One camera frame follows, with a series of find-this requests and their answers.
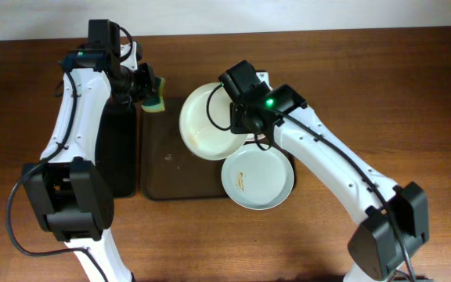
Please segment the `green yellow sponge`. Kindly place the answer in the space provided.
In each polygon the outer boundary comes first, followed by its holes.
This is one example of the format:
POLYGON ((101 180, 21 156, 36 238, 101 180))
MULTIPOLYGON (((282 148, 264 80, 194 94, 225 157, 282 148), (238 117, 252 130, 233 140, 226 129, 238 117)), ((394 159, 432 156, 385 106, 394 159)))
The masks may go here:
POLYGON ((161 77, 156 77, 156 95, 145 99, 140 105, 144 112, 158 113, 165 111, 163 99, 164 86, 165 79, 161 77))

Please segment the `pale blue plate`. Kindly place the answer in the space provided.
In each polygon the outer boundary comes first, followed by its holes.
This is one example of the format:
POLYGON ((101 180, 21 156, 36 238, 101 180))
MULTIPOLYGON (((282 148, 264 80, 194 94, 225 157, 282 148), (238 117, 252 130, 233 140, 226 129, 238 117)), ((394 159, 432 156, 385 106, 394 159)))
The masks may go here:
POLYGON ((221 171, 223 188, 236 204, 251 210, 268 210, 280 205, 295 184, 292 164, 272 147, 260 150, 251 143, 226 158, 221 171))

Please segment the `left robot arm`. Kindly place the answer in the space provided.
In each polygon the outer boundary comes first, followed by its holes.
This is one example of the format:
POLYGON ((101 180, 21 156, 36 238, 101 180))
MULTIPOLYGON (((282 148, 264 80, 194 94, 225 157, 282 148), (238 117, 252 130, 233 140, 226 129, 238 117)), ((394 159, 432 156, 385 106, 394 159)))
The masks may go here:
POLYGON ((79 49, 62 63, 63 94, 52 136, 19 184, 39 226, 74 253, 91 281, 133 281, 111 231, 114 190, 97 168, 97 143, 109 102, 150 112, 164 110, 163 79, 142 61, 139 47, 79 49))

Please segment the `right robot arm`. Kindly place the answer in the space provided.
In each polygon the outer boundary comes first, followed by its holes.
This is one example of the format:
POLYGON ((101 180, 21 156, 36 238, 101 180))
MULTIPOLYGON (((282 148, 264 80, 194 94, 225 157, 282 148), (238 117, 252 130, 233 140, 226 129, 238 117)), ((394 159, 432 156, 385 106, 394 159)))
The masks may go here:
POLYGON ((225 89, 234 132, 263 133, 304 164, 340 201, 357 229, 347 248, 354 265, 346 281, 390 281, 429 240, 428 198, 411 182, 400 186, 340 141, 289 85, 225 89))

